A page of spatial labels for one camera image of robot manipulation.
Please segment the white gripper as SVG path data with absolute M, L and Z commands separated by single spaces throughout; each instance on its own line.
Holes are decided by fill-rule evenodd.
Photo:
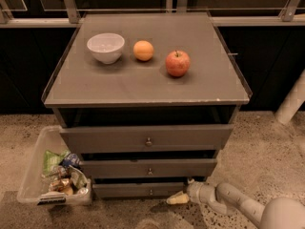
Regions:
M 197 204 L 213 205 L 216 203 L 215 188 L 203 182 L 194 181 L 193 178 L 187 178 L 187 194 L 176 194 L 169 197 L 166 202 L 170 205 L 185 204 L 189 200 Z

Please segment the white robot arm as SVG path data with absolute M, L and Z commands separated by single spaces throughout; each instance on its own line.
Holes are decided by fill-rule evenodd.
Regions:
M 208 205 L 215 212 L 230 216 L 238 210 L 257 229 L 305 229 L 305 206 L 292 198 L 274 198 L 266 205 L 246 196 L 233 185 L 217 186 L 188 180 L 188 186 L 169 198 L 170 205 L 193 202 Z

